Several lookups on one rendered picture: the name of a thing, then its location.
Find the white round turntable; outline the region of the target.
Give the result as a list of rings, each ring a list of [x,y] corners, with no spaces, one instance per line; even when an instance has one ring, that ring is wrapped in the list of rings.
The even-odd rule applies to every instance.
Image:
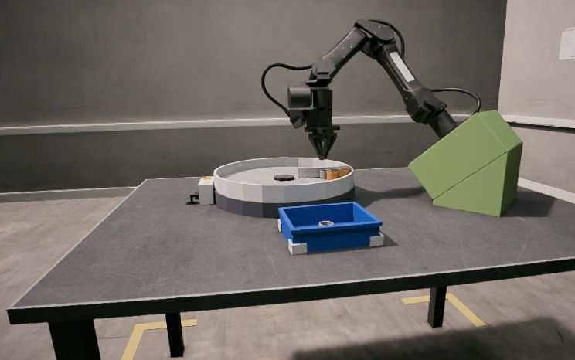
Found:
[[[344,177],[320,179],[322,169],[348,168]],[[242,216],[281,218],[278,208],[353,202],[354,170],[339,161],[318,158],[261,158],[221,166],[214,177],[201,178],[190,195],[197,205],[214,204]],[[215,188],[214,188],[215,186]]]

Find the blue open tray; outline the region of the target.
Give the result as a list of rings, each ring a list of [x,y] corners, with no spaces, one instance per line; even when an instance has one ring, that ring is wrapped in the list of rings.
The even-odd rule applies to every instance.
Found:
[[[307,243],[307,252],[369,246],[381,222],[356,202],[278,208],[289,245]],[[322,221],[331,226],[319,226]],[[289,232],[290,231],[290,232]]]

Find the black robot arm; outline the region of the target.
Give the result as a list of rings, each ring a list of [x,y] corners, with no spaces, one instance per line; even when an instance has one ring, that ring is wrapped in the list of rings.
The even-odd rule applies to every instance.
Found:
[[[426,90],[411,72],[396,46],[394,31],[387,25],[366,19],[357,19],[350,33],[328,55],[313,64],[309,80],[288,84],[289,108],[309,108],[312,93],[313,107],[321,108],[321,111],[331,108],[332,90],[327,86],[358,51],[377,60],[400,92],[410,118],[417,123],[429,124],[439,140],[470,118],[457,124],[445,110],[447,104],[439,101],[431,90]],[[290,122],[295,129],[305,124],[307,127],[317,127],[317,110],[289,111]]]

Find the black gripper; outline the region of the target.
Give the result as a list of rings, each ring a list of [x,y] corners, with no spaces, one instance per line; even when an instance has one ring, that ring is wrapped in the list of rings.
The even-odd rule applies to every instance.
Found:
[[[311,132],[311,134],[308,134],[308,139],[313,145],[319,160],[323,161],[328,157],[328,153],[337,138],[337,133],[334,133],[334,131],[340,130],[340,126],[332,125],[332,108],[323,108],[323,111],[321,111],[321,108],[313,108],[313,110],[317,110],[317,127],[305,127],[305,132]],[[324,142],[323,148],[322,141]]]

